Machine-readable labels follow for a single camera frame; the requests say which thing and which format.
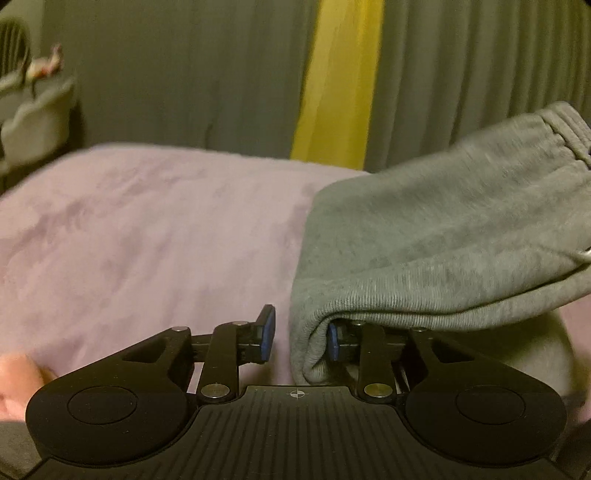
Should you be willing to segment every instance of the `ribbed black surface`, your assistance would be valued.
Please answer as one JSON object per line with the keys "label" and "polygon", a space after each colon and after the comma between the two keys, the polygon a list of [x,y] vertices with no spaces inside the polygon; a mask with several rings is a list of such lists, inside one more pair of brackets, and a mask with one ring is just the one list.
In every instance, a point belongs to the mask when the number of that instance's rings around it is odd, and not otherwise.
{"label": "ribbed black surface", "polygon": [[550,462],[483,469],[438,456],[397,412],[344,387],[248,387],[238,401],[204,407],[187,433],[134,465],[78,468],[50,460],[30,480],[565,480]]}

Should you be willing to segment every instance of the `pink blanket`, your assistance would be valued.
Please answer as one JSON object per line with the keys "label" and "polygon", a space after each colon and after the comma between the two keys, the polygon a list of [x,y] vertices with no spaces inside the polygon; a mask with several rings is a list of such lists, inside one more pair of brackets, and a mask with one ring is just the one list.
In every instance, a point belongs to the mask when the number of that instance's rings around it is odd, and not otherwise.
{"label": "pink blanket", "polygon": [[[0,355],[31,358],[0,361],[0,419],[22,419],[47,381],[35,364],[63,375],[174,325],[254,320],[265,303],[277,308],[271,362],[241,380],[291,383],[288,302],[312,198],[361,174],[119,145],[29,178],[0,199]],[[590,303],[564,310],[582,355]]]}

